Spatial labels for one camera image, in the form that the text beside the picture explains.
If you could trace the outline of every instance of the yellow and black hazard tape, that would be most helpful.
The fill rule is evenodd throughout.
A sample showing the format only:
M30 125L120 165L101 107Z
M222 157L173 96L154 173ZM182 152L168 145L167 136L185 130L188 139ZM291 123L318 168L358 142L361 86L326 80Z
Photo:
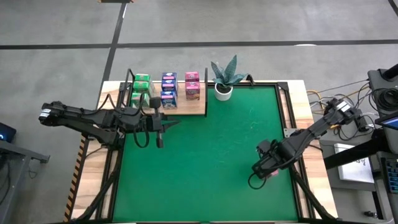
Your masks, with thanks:
M73 171L72 184L70 186L67 207L65 210L64 222L69 222L72 217L72 210L76 200L77 189L80 182L81 172L83 170L83 165L86 157L88 138L81 136L79 152L76 158L75 170Z

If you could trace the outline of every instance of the green tabletop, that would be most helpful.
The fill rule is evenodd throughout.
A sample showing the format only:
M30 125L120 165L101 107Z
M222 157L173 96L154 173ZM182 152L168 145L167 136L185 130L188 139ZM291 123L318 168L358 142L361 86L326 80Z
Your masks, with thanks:
M175 118L163 149L155 134L144 149L127 137L114 222L297 220L288 170L248 186L257 144L283 138L275 87L235 88L224 102L210 88L207 117Z

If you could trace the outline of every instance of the wooden shelf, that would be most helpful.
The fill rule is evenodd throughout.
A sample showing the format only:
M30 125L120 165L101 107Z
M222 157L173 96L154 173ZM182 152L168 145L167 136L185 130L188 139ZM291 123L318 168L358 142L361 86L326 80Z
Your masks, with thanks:
M154 96L160 96L162 91L162 84L160 81L154 81L155 93ZM199 100L187 100L185 96L185 82L178 82L178 97L177 109L164 110L160 107L160 112L167 115L202 115L205 114L206 107L206 84L204 81L200 82L200 98ZM154 113L154 109L144 109L145 113Z

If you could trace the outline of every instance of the concrete floor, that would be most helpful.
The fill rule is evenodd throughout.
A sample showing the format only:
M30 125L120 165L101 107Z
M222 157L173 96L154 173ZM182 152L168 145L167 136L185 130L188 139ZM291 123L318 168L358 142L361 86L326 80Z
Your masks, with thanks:
M111 43L120 6L95 0L0 0L0 45ZM387 0L138 0L127 5L119 43L381 40L398 39L397 27ZM0 122L18 130L17 145L51 155L48 164L31 165L39 174L26 178L12 223L62 220L80 134L42 126L37 118L42 103L53 100L94 108L108 52L0 50ZM151 74L203 74L210 61L223 65L234 54L237 71L255 79L303 79L307 89L322 90L393 66L398 45L117 49L109 79L123 79L128 67ZM350 93L361 85L323 96ZM372 112L366 102L362 109ZM381 222L361 214L374 210L370 192L333 189L333 195L340 218Z

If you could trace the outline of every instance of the white pot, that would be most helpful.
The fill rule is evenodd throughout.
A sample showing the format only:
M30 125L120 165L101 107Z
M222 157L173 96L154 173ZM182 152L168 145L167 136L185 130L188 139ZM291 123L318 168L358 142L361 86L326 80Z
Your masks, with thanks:
M220 93L220 92L217 90L217 85L218 85L218 83L216 83L216 85L214 86L214 94L215 94L217 100L220 100L220 101L229 100L229 99L231 98L231 95L232 95L232 90L234 89L233 86L231 86L231 90L230 90L229 92L227 92L227 93Z

